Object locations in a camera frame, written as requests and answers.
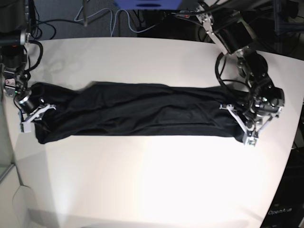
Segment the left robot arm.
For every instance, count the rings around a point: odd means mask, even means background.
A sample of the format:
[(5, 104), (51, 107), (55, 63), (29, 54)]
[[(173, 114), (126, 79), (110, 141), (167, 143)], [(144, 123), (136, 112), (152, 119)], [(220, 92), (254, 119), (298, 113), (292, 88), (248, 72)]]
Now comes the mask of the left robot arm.
[[(229, 111), (243, 131), (242, 142), (255, 146), (259, 133), (274, 119), (280, 116), (285, 106), (283, 89), (274, 85), (268, 74), (268, 64), (254, 48), (256, 36), (243, 19), (242, 10), (254, 6), (252, 0), (219, 0), (208, 5), (199, 0), (195, 10), (175, 12), (178, 19), (190, 21), (204, 28), (206, 34), (219, 47), (221, 53), (215, 64), (215, 75), (221, 85), (235, 99), (232, 104), (221, 108)], [(243, 78), (240, 83), (247, 89), (247, 95), (239, 96), (226, 84), (219, 72), (221, 60), (227, 57), (237, 59), (238, 73)]]

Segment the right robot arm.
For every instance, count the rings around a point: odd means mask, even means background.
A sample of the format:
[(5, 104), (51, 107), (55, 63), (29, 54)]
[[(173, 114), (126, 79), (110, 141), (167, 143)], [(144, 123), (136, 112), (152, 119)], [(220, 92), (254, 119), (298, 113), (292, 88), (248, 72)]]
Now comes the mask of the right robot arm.
[(44, 130), (44, 114), (55, 109), (38, 90), (28, 86), (30, 72), (41, 62), (43, 46), (30, 35), (36, 27), (35, 3), (32, 0), (2, 0), (0, 2), (0, 75), (7, 96), (19, 110), (20, 130), (31, 131), (31, 124)]

